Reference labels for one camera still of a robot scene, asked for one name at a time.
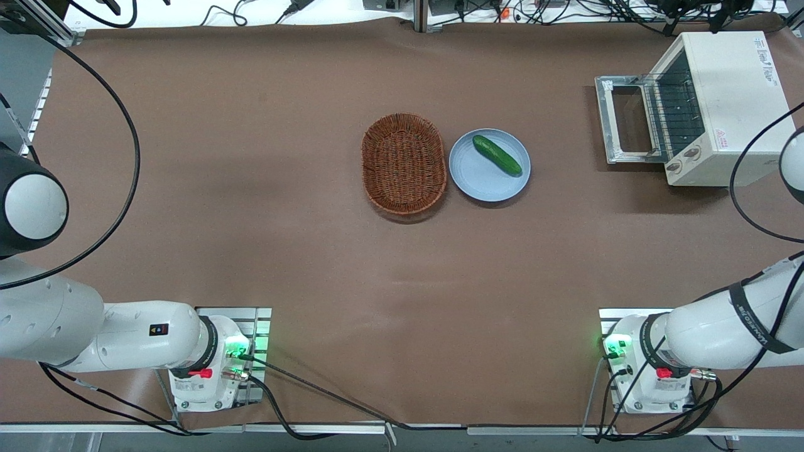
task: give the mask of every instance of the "cucumber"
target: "cucumber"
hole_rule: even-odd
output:
[[[494,162],[495,165],[509,175],[518,176],[522,174],[522,167],[516,160],[490,139],[482,135],[475,135],[472,137],[472,144],[474,144],[474,149],[478,150],[483,157]]]

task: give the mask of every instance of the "table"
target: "table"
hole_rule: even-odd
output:
[[[790,83],[800,41],[789,31],[770,41],[788,96],[804,97]],[[572,431],[598,353],[597,308],[680,306],[795,251],[740,222],[723,191],[671,188],[660,171],[605,164],[593,77],[645,71],[669,44],[633,24],[467,24],[418,35],[392,19],[89,32],[76,51],[129,106],[146,159],[130,217],[66,276],[109,302],[271,306],[275,364],[400,421]],[[30,260],[54,265],[119,208],[130,143],[111,101],[63,58],[47,102],[35,144],[68,188],[72,217]],[[359,141],[376,118],[406,110],[433,121],[448,148],[470,129],[512,132],[533,153],[528,188],[490,208],[450,185],[425,222],[377,216],[359,181]],[[800,224],[777,180],[741,194],[772,226]],[[32,369],[0,367],[1,422],[115,420]],[[710,426],[804,428],[791,403],[804,390],[776,390],[801,371],[757,371]],[[149,370],[85,378],[170,415]],[[36,394],[7,389],[30,384]],[[366,420],[272,385],[291,421]],[[184,420],[272,418],[252,405]]]

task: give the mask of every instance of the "wicker basket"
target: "wicker basket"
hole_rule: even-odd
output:
[[[408,216],[432,207],[447,184],[444,145],[432,122],[412,113],[380,118],[363,136],[363,187],[378,208]]]

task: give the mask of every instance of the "plate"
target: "plate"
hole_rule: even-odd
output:
[[[522,167],[512,176],[474,149],[472,137],[482,135],[506,151]],[[498,129],[477,129],[460,137],[449,152],[449,174],[467,195],[487,202],[509,199],[519,193],[531,177],[531,157],[514,135]]]

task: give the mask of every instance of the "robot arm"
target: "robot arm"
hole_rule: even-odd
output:
[[[804,128],[786,143],[779,167],[790,193],[804,203]],[[612,372],[625,373],[617,378],[625,411],[681,413],[691,403],[691,376],[706,376],[697,369],[746,368],[763,349],[758,367],[804,364],[804,277],[795,282],[775,337],[769,333],[802,265],[799,253],[669,313],[617,322],[604,345]]]
[[[0,285],[42,274],[15,255],[64,229],[61,184],[0,146],[0,208]],[[225,379],[224,369],[242,370],[234,356],[249,345],[231,319],[199,317],[184,303],[107,304],[92,287],[59,276],[0,290],[0,357],[68,372],[167,368],[176,405],[186,411],[232,406],[238,382]]]

